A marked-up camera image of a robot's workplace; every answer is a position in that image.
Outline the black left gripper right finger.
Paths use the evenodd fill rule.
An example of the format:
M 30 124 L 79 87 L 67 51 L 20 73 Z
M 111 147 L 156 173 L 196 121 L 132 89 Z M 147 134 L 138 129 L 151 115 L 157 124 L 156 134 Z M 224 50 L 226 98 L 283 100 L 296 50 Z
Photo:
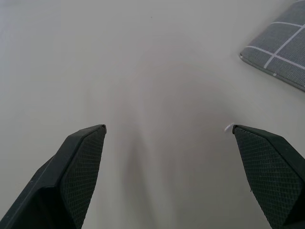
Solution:
M 232 129 L 247 181 L 272 229 L 305 229 L 305 158 L 283 137 Z

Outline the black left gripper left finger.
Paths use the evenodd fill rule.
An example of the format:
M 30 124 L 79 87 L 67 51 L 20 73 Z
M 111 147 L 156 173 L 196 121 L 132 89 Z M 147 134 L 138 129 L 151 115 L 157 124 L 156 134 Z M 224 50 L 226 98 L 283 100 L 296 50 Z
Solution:
M 69 135 L 33 175 L 0 229 L 81 229 L 95 190 L 105 125 Z

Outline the grey checked folded cloth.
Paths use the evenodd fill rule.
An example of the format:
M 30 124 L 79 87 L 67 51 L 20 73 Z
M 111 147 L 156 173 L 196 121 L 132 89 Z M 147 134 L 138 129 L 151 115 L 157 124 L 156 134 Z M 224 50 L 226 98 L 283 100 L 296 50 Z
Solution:
M 305 92 L 305 0 L 295 0 L 239 56 L 248 65 Z

